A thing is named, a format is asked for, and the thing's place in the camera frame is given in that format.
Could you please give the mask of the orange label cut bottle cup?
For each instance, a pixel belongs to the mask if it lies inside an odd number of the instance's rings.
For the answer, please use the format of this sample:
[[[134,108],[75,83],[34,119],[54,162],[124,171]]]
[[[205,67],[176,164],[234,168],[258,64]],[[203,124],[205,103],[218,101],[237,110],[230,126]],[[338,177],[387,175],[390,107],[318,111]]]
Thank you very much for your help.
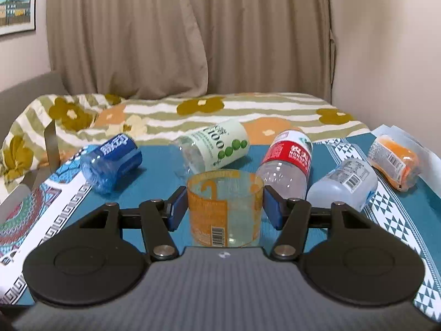
[[[187,182],[193,244],[255,247],[259,244],[264,182],[254,173],[215,170]]]

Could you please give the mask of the red label cut bottle cup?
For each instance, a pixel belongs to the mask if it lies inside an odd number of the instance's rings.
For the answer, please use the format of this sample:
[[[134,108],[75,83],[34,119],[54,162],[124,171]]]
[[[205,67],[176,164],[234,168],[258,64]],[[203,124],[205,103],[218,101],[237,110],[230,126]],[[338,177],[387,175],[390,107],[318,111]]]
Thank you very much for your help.
[[[282,198],[305,199],[312,154],[313,143],[305,133],[285,130],[269,146],[256,174]]]

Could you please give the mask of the white label cut bottle cup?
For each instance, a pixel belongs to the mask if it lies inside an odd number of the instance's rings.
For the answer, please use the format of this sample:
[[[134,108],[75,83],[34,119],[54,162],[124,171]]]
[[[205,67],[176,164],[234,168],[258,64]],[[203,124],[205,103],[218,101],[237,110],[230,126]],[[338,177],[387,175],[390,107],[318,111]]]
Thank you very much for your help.
[[[308,190],[306,201],[311,206],[329,208],[333,202],[344,202],[361,212],[378,187],[378,177],[370,164],[357,158],[344,160]]]

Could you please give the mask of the blue label cut bottle cup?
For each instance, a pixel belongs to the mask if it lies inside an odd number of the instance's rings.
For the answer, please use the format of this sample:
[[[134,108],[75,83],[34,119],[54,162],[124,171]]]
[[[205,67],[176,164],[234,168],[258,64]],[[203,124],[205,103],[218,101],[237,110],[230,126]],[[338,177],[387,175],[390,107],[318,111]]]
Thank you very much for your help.
[[[142,161],[142,153],[133,139],[119,133],[83,156],[80,169],[95,191],[110,194]]]

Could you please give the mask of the green white label bottle cup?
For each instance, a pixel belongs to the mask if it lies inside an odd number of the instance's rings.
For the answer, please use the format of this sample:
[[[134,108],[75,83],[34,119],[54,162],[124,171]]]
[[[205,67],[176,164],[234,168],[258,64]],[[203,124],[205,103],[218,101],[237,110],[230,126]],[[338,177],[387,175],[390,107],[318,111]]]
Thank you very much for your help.
[[[170,162],[176,175],[190,176],[221,169],[240,158],[250,149],[250,138],[237,120],[186,133],[170,143]]]

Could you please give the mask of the orange bottle cup far right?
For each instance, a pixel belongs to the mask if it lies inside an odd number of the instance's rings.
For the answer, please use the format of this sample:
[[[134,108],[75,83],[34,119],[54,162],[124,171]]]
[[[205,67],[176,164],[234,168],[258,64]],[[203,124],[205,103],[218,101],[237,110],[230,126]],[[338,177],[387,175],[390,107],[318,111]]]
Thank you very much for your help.
[[[411,189],[421,172],[417,154],[389,135],[376,137],[367,160],[397,191],[407,192]]]

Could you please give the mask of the teal patterned mat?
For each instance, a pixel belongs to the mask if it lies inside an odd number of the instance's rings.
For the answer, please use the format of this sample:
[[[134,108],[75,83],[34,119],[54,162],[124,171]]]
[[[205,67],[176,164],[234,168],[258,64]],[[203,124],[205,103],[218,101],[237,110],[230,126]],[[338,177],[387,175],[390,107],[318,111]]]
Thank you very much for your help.
[[[16,204],[1,225],[1,303],[30,305],[31,295],[22,277],[22,263],[40,242],[102,205],[108,198],[123,208],[146,199],[167,199],[182,181],[166,162],[167,146],[144,146],[143,163],[127,188],[100,195],[90,189],[79,170],[80,150],[39,187]],[[395,191],[383,176],[363,210],[366,217],[417,251],[425,267],[424,281],[414,304],[428,317],[440,320],[440,196],[424,180],[406,193]]]

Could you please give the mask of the floral striped bed quilt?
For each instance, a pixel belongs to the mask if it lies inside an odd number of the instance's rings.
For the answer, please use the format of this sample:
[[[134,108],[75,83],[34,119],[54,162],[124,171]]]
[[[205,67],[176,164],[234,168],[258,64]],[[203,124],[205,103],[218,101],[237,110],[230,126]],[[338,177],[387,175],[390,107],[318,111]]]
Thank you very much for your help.
[[[137,144],[162,145],[204,126],[236,119],[253,145],[267,145],[283,130],[300,129],[311,140],[369,132],[361,121],[318,97],[301,93],[206,95],[193,99],[123,99],[115,95],[43,95],[14,120],[1,141],[1,199],[24,175],[49,164],[44,130],[55,122],[62,161],[83,146],[127,133]]]

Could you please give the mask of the beige curtain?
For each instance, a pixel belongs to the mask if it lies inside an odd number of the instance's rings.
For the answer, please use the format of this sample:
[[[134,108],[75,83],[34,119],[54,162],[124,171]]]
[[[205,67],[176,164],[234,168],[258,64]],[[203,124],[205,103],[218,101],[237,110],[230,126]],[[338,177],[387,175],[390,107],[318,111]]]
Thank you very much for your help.
[[[51,67],[72,94],[331,99],[329,0],[46,0],[46,8]]]

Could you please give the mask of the grey headboard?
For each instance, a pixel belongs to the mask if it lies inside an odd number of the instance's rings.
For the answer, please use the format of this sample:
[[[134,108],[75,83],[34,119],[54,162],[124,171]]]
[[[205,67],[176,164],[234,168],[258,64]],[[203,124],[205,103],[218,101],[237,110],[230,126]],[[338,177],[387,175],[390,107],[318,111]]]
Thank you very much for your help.
[[[69,95],[61,76],[57,72],[49,72],[23,81],[3,90],[0,94],[0,138],[3,141],[14,120],[37,97],[46,94],[57,96]]]

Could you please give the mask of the framed wall picture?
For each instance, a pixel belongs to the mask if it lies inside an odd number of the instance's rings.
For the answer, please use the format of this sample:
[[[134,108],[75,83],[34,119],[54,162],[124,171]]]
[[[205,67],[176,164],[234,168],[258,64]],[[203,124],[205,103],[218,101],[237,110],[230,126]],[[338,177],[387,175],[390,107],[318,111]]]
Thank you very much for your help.
[[[36,30],[36,0],[1,0],[0,35]]]

